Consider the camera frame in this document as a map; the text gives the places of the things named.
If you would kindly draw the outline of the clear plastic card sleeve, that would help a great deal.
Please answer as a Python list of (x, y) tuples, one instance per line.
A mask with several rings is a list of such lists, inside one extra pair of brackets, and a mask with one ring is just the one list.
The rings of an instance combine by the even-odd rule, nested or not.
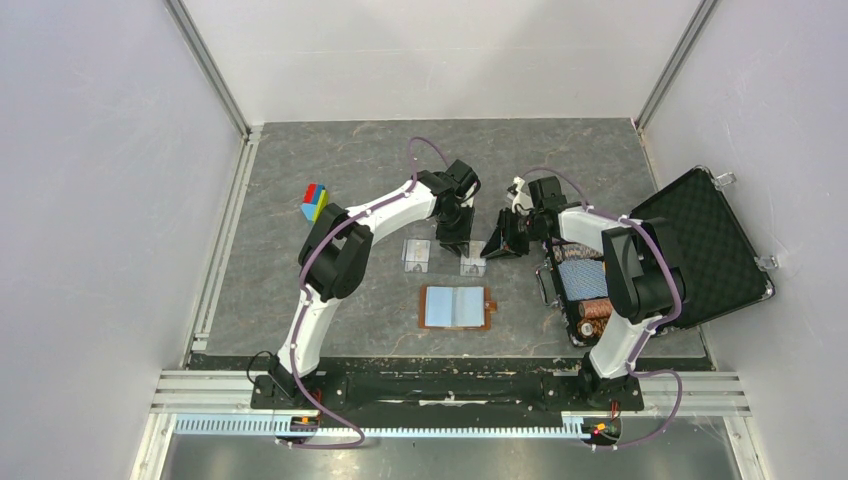
[(401, 261), (405, 273), (482, 277), (487, 261), (481, 257), (485, 243), (472, 240), (468, 251), (457, 256), (435, 240), (406, 239)]

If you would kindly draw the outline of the brown leather card holder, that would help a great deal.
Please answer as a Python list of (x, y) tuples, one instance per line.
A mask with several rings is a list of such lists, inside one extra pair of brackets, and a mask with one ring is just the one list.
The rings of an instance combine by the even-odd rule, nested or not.
[(418, 327), (487, 331), (497, 310), (487, 287), (425, 285), (420, 289)]

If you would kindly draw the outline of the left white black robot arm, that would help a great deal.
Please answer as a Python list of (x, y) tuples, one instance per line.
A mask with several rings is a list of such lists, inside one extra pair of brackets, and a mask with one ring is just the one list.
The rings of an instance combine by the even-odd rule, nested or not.
[(309, 376), (340, 302), (361, 284), (374, 244), (405, 226), (436, 222), (436, 240), (457, 255), (469, 254), (474, 207), (480, 188), (475, 171), (456, 160), (445, 171), (415, 173), (398, 189), (368, 203), (342, 208), (328, 204), (300, 251), (299, 301), (289, 334), (272, 361), (269, 376), (290, 407), (314, 394)]

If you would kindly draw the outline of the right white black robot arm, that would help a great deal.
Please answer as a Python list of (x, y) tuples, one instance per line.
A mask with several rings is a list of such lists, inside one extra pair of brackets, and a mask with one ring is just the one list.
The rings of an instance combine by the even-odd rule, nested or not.
[(514, 178), (507, 190), (510, 205), (500, 212), (481, 255), (520, 257), (528, 253), (532, 241), (556, 240), (602, 254), (613, 311), (584, 361), (588, 374), (577, 382), (580, 400), (602, 408), (617, 396), (616, 380), (633, 374), (656, 329), (682, 313), (686, 287), (680, 268), (673, 264), (678, 249), (664, 220), (611, 215), (585, 196), (572, 202), (562, 191), (565, 179), (552, 170), (533, 181)]

